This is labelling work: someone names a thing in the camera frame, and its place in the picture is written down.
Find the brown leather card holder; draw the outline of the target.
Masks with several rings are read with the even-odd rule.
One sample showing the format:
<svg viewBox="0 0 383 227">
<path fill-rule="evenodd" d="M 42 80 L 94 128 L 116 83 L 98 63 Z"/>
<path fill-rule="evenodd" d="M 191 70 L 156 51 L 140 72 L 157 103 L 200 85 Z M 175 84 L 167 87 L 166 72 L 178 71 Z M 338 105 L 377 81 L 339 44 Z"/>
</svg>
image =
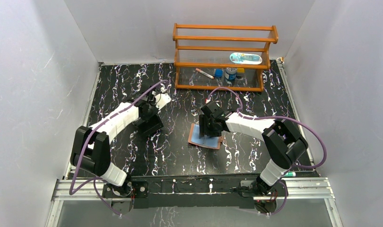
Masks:
<svg viewBox="0 0 383 227">
<path fill-rule="evenodd" d="M 224 137 L 209 137 L 203 136 L 200 137 L 200 127 L 199 125 L 193 123 L 191 125 L 188 143 L 191 145 L 195 145 L 201 148 L 209 148 L 214 150 L 219 150 L 222 142 L 224 141 Z"/>
</svg>

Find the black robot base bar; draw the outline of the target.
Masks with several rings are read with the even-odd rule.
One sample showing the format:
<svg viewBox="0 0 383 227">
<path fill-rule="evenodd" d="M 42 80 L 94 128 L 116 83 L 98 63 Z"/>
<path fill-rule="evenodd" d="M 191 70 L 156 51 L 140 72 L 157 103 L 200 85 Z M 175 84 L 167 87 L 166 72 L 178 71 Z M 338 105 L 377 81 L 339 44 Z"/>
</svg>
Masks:
<svg viewBox="0 0 383 227">
<path fill-rule="evenodd" d="M 133 176 L 122 188 L 107 184 L 102 196 L 129 201 L 135 209 L 155 207 L 263 208 L 273 212 L 288 196 L 286 182 L 260 186 L 258 173 Z"/>
</svg>

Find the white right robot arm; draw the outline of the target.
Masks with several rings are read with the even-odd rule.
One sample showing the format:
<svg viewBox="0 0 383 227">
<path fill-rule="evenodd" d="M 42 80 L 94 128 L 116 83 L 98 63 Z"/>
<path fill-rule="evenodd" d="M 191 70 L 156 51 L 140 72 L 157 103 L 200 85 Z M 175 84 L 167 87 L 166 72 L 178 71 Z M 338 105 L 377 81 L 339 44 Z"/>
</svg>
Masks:
<svg viewBox="0 0 383 227">
<path fill-rule="evenodd" d="M 256 178 L 255 187 L 264 196 L 271 195 L 281 176 L 306 152 L 308 143 L 289 120 L 263 119 L 237 112 L 206 111 L 199 115 L 199 136 L 219 137 L 223 131 L 237 132 L 264 142 L 270 160 Z"/>
</svg>

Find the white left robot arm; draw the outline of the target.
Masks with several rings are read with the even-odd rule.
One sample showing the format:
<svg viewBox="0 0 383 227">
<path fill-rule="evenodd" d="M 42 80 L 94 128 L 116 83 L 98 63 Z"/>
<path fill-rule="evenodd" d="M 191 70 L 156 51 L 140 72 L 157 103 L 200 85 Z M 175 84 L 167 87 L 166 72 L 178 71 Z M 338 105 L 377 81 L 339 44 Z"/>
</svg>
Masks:
<svg viewBox="0 0 383 227">
<path fill-rule="evenodd" d="M 140 126 L 152 125 L 158 120 L 158 112 L 171 102 L 167 95 L 156 95 L 152 100 L 135 99 L 122 102 L 101 121 L 91 126 L 80 126 L 75 138 L 70 163 L 75 166 L 73 182 L 79 171 L 84 170 L 96 179 L 114 185 L 114 191 L 121 197 L 130 195 L 131 182 L 128 173 L 117 167 L 111 160 L 111 142 L 128 125 L 139 123 Z"/>
</svg>

